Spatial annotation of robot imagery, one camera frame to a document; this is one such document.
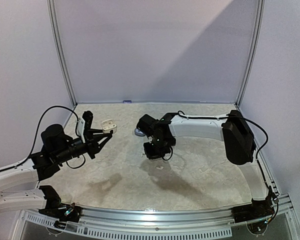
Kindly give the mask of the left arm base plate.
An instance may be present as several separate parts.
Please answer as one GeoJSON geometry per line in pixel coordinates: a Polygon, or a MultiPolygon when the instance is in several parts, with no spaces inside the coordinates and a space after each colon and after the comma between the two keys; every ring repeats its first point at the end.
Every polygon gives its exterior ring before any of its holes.
{"type": "Polygon", "coordinates": [[[78,223],[82,215],[83,208],[73,204],[61,204],[57,208],[39,209],[42,215],[58,219],[60,222],[78,223]]]}

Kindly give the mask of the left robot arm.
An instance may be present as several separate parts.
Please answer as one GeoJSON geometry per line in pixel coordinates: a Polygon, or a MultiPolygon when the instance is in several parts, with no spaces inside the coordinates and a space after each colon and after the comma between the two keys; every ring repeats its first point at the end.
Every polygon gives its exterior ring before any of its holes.
{"type": "Polygon", "coordinates": [[[43,146],[40,152],[0,168],[0,214],[36,209],[40,214],[59,219],[61,222],[77,223],[82,208],[75,203],[63,203],[50,185],[10,193],[6,191],[18,185],[49,179],[60,170],[63,163],[84,154],[88,154],[91,159],[95,158],[116,131],[116,128],[88,128],[80,137],[72,138],[65,134],[60,124],[47,127],[41,133],[43,146]]]}

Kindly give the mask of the white earbud case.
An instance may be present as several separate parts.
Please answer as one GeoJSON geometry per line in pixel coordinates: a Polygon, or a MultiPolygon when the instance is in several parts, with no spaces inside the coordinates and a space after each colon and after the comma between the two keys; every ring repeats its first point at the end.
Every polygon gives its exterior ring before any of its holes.
{"type": "Polygon", "coordinates": [[[117,132],[117,124],[113,119],[107,119],[100,123],[102,132],[104,134],[116,133],[117,132]]]}

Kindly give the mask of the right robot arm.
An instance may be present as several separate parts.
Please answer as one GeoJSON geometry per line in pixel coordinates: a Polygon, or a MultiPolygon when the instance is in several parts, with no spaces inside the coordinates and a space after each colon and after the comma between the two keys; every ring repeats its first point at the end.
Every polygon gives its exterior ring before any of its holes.
{"type": "Polygon", "coordinates": [[[260,148],[250,128],[254,125],[264,132],[257,123],[242,116],[238,110],[214,116],[186,115],[183,111],[168,112],[162,118],[143,115],[136,125],[151,140],[143,144],[149,160],[168,161],[166,155],[173,156],[177,137],[213,139],[224,143],[228,161],[237,165],[249,186],[252,200],[248,213],[259,218],[268,210],[265,201],[271,190],[259,161],[260,148]]]}

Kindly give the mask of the purple earbud charging case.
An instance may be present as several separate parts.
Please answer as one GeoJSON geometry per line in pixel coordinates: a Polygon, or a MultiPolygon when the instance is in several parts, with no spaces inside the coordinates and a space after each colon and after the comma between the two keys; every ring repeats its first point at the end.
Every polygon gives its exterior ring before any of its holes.
{"type": "Polygon", "coordinates": [[[134,129],[134,134],[136,136],[139,136],[139,137],[144,137],[145,136],[145,134],[142,131],[140,131],[138,128],[134,129]]]}

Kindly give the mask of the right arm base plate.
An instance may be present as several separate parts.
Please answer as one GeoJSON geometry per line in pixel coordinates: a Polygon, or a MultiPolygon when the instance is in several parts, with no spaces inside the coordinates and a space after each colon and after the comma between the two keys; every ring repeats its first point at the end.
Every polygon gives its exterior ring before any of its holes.
{"type": "Polygon", "coordinates": [[[277,208],[273,205],[265,204],[246,204],[231,208],[231,215],[235,223],[243,223],[253,220],[264,219],[274,216],[277,208]]]}

